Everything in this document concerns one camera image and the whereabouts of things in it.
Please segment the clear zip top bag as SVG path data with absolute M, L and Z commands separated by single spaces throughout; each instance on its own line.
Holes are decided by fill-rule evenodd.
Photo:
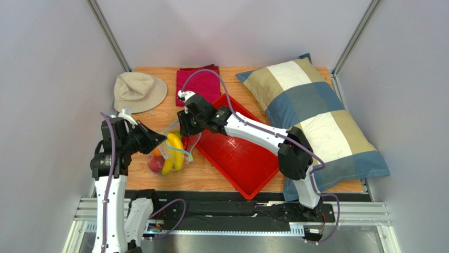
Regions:
M 193 149 L 202 134 L 182 136 L 178 120 L 165 128 L 162 134 L 167 139 L 147 155 L 147 165 L 152 173 L 166 176 L 169 172 L 180 171 L 193 162 Z

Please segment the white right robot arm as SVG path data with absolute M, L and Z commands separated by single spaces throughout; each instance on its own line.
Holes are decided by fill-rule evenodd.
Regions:
M 287 130 L 265 125 L 234 111 L 230 105 L 216 109 L 203 96 L 192 91 L 180 91 L 178 98 L 184 102 L 184 110 L 177 113 L 182 136 L 189 137 L 208 130 L 269 150 L 277 156 L 280 172 L 293 181 L 302 212 L 320 216 L 323 200 L 312 175 L 313 150 L 301 129 L 293 127 Z

